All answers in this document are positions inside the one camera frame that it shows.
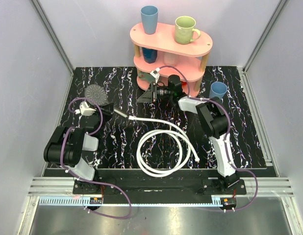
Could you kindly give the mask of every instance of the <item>white hose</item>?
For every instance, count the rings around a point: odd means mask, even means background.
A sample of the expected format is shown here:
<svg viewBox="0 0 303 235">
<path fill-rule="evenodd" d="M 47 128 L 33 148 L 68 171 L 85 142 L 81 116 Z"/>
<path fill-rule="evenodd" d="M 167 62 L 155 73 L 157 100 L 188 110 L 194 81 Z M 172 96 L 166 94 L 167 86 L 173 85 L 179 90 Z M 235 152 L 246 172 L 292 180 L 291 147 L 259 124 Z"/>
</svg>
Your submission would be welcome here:
<svg viewBox="0 0 303 235">
<path fill-rule="evenodd" d="M 176 131 L 170 131 L 170 130 L 153 130 L 153 131 L 149 131 L 147 132 L 145 135 L 142 136 L 142 138 L 140 139 L 138 146 L 137 146 L 137 152 L 136 152 L 136 159 L 138 162 L 139 167 L 142 169 L 142 171 L 144 171 L 146 174 L 152 176 L 152 177 L 165 177 L 168 176 L 170 174 L 172 174 L 173 172 L 181 169 L 189 160 L 190 156 L 191 156 L 191 151 L 195 157 L 195 161 L 199 162 L 200 159 L 195 151 L 195 148 L 192 146 L 189 138 L 187 137 L 187 135 L 177 126 L 172 124 L 171 122 L 168 121 L 164 121 L 164 120 L 159 120 L 159 119 L 152 119 L 152 118 L 140 118 L 140 117 L 133 117 L 133 116 L 129 116 L 128 119 L 130 120 L 137 120 L 137 121 L 152 121 L 152 122 L 161 122 L 167 125 L 170 125 L 172 127 L 174 127 L 175 129 L 178 130 L 178 132 Z M 143 146 L 143 144 L 152 136 L 158 135 L 158 134 L 168 134 L 170 135 L 176 142 L 179 148 L 179 159 L 178 162 L 176 164 L 176 166 L 172 169 L 168 169 L 168 170 L 157 170 L 157 169 L 153 169 L 150 166 L 148 166 L 141 155 L 141 147 Z M 183 155 L 183 149 L 182 149 L 182 145 L 179 141 L 179 139 L 177 137 L 180 137 L 181 139 L 183 139 L 187 145 L 187 155 L 186 158 L 184 159 L 184 161 L 181 163 L 182 161 L 182 155 Z"/>
</svg>

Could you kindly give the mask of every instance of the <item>pink shelf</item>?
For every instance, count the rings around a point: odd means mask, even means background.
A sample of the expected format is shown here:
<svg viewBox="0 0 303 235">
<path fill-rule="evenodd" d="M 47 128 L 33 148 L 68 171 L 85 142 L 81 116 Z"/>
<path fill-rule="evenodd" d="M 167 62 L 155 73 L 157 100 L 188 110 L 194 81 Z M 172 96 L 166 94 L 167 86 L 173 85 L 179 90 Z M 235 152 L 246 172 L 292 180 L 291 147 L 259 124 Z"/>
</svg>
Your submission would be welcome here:
<svg viewBox="0 0 303 235">
<path fill-rule="evenodd" d="M 168 85 L 168 78 L 160 77 L 159 82 L 163 82 L 167 86 Z M 137 77 L 137 85 L 141 89 L 146 91 L 148 89 L 148 87 L 150 86 L 150 83 L 145 81 L 145 80 L 140 79 L 139 77 Z M 198 91 L 198 92 L 194 91 L 194 85 L 195 85 L 194 82 L 190 83 L 190 89 L 191 89 L 190 96 L 197 97 L 197 95 L 199 94 L 200 91 Z M 182 88 L 183 88 L 183 91 L 187 94 L 187 92 L 188 92 L 187 85 L 183 85 Z"/>
<path fill-rule="evenodd" d="M 130 32 L 131 40 L 140 47 L 170 52 L 189 57 L 200 57 L 207 55 L 212 48 L 211 37 L 201 31 L 201 36 L 196 41 L 187 45 L 181 45 L 174 40 L 175 26 L 165 23 L 158 23 L 154 34 L 145 34 L 142 23 L 135 25 Z"/>
<path fill-rule="evenodd" d="M 158 51 L 157 59 L 155 63 L 149 64 L 145 62 L 143 54 L 140 57 L 134 57 L 134 64 L 135 66 L 143 72 L 151 72 L 156 68 L 165 65 L 163 62 L 163 55 L 162 51 Z M 193 57 L 186 57 L 186 56 L 179 56 L 179 62 L 175 66 L 178 70 L 180 70 L 183 75 L 188 79 L 190 82 L 194 82 L 200 80 L 204 72 L 199 72 L 199 66 L 201 61 L 197 58 Z M 183 80 L 183 77 L 173 68 L 163 68 L 160 70 L 160 75 L 164 77 L 169 77 L 172 74 L 177 74 Z"/>
</svg>

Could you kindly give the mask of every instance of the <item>gray wall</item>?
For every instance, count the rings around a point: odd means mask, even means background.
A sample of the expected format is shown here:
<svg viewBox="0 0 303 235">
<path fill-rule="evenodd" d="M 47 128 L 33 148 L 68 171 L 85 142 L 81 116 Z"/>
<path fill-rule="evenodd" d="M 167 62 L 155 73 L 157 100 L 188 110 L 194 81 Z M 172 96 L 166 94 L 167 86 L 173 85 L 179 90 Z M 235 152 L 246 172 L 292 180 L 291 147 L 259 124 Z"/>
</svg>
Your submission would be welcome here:
<svg viewBox="0 0 303 235">
<path fill-rule="evenodd" d="M 282 176 L 303 216 L 303 0 L 289 1 L 248 71 Z"/>
<path fill-rule="evenodd" d="M 40 0 L 71 63 L 132 66 L 131 28 L 146 5 L 158 21 L 192 16 L 213 40 L 209 65 L 244 66 L 279 0 Z"/>
<path fill-rule="evenodd" d="M 69 79 L 30 1 L 0 0 L 0 235 L 18 226 Z"/>
</svg>

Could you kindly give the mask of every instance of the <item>blue mug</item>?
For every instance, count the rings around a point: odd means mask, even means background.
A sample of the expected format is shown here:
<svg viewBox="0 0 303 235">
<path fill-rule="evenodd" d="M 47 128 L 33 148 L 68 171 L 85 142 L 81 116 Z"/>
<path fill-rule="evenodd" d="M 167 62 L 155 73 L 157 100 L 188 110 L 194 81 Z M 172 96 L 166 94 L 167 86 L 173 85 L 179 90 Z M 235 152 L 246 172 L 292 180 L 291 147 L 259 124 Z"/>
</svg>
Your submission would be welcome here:
<svg viewBox="0 0 303 235">
<path fill-rule="evenodd" d="M 156 59 L 157 59 L 157 50 L 142 47 L 142 52 L 143 52 L 144 60 L 147 63 L 151 64 L 151 63 L 154 63 L 156 61 Z"/>
<path fill-rule="evenodd" d="M 218 97 L 220 100 L 227 93 L 228 87 L 223 82 L 213 82 L 210 86 L 209 98 Z"/>
<path fill-rule="evenodd" d="M 155 6 L 144 6 L 141 9 L 143 28 L 146 34 L 154 34 L 158 22 L 158 9 Z"/>
</svg>

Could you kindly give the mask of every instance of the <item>black marble surface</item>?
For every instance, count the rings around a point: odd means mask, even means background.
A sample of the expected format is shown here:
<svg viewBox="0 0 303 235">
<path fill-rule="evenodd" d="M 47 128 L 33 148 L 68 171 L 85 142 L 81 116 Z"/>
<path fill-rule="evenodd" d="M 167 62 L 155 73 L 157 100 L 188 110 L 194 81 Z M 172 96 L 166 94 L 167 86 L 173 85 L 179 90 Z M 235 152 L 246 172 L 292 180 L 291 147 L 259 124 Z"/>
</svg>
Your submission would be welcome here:
<svg viewBox="0 0 303 235">
<path fill-rule="evenodd" d="M 158 118 L 175 123 L 182 128 L 195 147 L 201 161 L 190 158 L 184 168 L 216 168 L 214 149 L 203 132 L 198 117 L 172 109 L 166 102 L 155 104 L 136 103 L 143 93 L 136 83 L 135 67 L 77 68 L 66 101 L 61 125 L 79 126 L 81 117 L 67 111 L 69 102 L 75 97 L 84 97 L 84 90 L 90 84 L 105 88 L 109 101 L 130 115 L 142 118 Z M 224 106 L 231 118 L 231 149 L 237 167 L 266 168 L 252 116 L 236 67 L 207 67 L 198 97 L 208 97 L 210 84 L 221 81 L 228 85 Z M 136 122 L 114 115 L 103 130 L 105 148 L 100 152 L 84 152 L 86 161 L 97 168 L 138 168 L 136 149 L 139 139 L 155 128 L 168 129 L 167 125 L 151 122 Z M 182 144 L 184 156 L 185 143 Z M 178 158 L 175 141 L 168 135 L 151 138 L 142 148 L 142 155 L 153 168 L 173 168 Z"/>
</svg>

